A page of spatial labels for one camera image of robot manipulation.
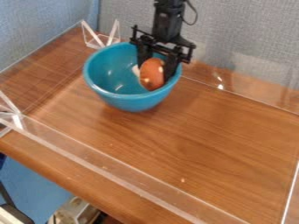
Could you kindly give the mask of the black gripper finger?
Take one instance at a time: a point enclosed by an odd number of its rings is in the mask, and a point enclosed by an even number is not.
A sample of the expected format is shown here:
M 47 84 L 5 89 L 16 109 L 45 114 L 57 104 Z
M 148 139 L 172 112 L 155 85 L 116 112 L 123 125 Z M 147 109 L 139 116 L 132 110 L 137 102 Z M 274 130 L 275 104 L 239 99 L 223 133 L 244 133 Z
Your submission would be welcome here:
M 169 53 L 168 56 L 165 57 L 163 65 L 164 81 L 168 81 L 173 76 L 180 62 L 181 62 L 180 55 L 177 53 Z
M 153 51 L 149 45 L 139 44 L 137 49 L 137 66 L 140 67 L 143 63 L 152 57 Z

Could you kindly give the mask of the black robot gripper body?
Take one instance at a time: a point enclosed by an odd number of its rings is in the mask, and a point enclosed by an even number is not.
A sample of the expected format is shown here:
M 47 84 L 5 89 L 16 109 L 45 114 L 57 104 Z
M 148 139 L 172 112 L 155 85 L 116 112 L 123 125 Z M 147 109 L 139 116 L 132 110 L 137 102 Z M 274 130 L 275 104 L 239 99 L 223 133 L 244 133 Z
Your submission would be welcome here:
M 129 43 L 135 46 L 148 45 L 153 52 L 167 56 L 169 53 L 177 53 L 181 61 L 189 63 L 196 45 L 181 36 L 181 28 L 183 23 L 195 25 L 196 21 L 188 22 L 184 19 L 185 6 L 196 11 L 189 0 L 153 0 L 153 26 L 148 31 L 143 31 L 135 25 Z

